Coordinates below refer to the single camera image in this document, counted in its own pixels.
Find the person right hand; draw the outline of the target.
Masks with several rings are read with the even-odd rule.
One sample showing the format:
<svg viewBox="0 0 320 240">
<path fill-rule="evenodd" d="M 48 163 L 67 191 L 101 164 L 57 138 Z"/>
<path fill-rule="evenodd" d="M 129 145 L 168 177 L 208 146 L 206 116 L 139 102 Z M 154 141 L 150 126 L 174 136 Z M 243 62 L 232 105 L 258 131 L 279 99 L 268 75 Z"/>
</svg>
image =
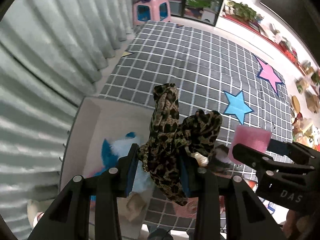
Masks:
<svg viewBox="0 0 320 240">
<path fill-rule="evenodd" d="M 303 216 L 299 212 L 289 210 L 283 222 L 282 232 L 286 239 L 308 239 L 314 225 L 312 215 Z"/>
</svg>

